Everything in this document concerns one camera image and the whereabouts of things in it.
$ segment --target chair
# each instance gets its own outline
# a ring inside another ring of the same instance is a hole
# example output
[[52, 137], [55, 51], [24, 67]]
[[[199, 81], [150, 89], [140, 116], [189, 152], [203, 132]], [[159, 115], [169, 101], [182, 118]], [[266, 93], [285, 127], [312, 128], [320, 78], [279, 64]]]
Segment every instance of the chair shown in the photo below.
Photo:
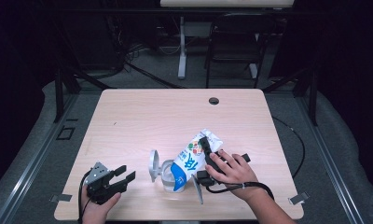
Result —
[[209, 88], [213, 63], [258, 64], [256, 88], [266, 43], [275, 28], [275, 20], [267, 14], [227, 13], [216, 18], [210, 29], [209, 47], [205, 61], [206, 88]]

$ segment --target human hand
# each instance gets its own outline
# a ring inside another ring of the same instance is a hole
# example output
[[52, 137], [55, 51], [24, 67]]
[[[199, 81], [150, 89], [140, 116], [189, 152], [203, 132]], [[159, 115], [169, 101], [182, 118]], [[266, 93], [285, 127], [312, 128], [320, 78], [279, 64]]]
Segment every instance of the human hand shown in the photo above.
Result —
[[[229, 156], [223, 149], [218, 151], [219, 156], [224, 158], [228, 163], [225, 163], [215, 153], [210, 154], [210, 158], [218, 165], [224, 174], [218, 173], [211, 165], [206, 165], [206, 171], [215, 180], [225, 183], [227, 188], [232, 187], [231, 184], [242, 184], [245, 182], [258, 182], [256, 174], [251, 169], [247, 161], [239, 154]], [[255, 193], [262, 189], [249, 187], [245, 189], [234, 189], [231, 192], [238, 198], [248, 201]]]
[[85, 212], [83, 213], [82, 223], [84, 224], [101, 224], [105, 223], [107, 219], [107, 214], [111, 210], [112, 207], [119, 201], [120, 193], [116, 193], [113, 197], [111, 197], [107, 202], [99, 205], [97, 203], [93, 203], [90, 201], [88, 197], [87, 186], [85, 185], [82, 188], [82, 195], [81, 195], [81, 204], [82, 210], [84, 209], [85, 205]]

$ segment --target forearm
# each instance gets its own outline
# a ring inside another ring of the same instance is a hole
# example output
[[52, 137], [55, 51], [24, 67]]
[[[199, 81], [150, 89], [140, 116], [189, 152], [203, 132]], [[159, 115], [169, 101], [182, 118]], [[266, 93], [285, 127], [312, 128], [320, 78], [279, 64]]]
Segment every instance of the forearm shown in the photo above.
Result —
[[259, 223], [295, 223], [284, 210], [274, 202], [266, 191], [256, 189], [253, 197], [246, 201], [253, 210]]

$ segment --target snack bag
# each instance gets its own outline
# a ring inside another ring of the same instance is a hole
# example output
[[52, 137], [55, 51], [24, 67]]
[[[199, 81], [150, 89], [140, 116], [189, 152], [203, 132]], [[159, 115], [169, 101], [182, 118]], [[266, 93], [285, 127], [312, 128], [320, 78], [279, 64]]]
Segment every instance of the snack bag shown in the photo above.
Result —
[[200, 131], [173, 161], [171, 167], [175, 179], [173, 191], [177, 191], [183, 187], [190, 179], [191, 175], [197, 173], [201, 166], [206, 163], [204, 159], [204, 150], [199, 144], [199, 140], [204, 136], [207, 136], [212, 152], [216, 152], [223, 144], [223, 142], [209, 130], [203, 129]]

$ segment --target table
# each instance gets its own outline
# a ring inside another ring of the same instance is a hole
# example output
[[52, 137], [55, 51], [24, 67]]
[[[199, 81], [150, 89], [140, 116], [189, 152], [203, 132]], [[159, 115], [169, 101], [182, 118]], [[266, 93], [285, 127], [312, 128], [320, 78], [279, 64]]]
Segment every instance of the table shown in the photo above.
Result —
[[[161, 7], [229, 7], [230, 10], [235, 7], [271, 7], [284, 8], [292, 7], [294, 0], [160, 0]], [[189, 25], [189, 30], [195, 28], [195, 24]], [[184, 79], [186, 77], [187, 54], [185, 45], [185, 29], [188, 24], [184, 22], [184, 17], [180, 20], [180, 62], [178, 66], [178, 78]], [[209, 34], [210, 25], [206, 25], [206, 34]], [[256, 65], [250, 65], [251, 76], [256, 75]]]
[[[212, 105], [209, 99], [219, 104]], [[292, 218], [303, 217], [300, 204], [265, 96], [261, 90], [106, 90], [97, 104], [75, 164], [63, 190], [70, 202], [58, 203], [58, 220], [76, 220], [79, 182], [96, 161], [111, 170], [127, 165], [124, 175], [136, 178], [122, 193], [108, 220], [230, 220], [256, 219], [248, 205], [230, 192], [212, 194], [202, 188], [200, 204], [192, 180], [181, 193], [166, 192], [160, 178], [152, 183], [150, 151], [160, 164], [173, 160], [202, 129], [224, 141], [228, 153], [248, 153], [260, 182]]]

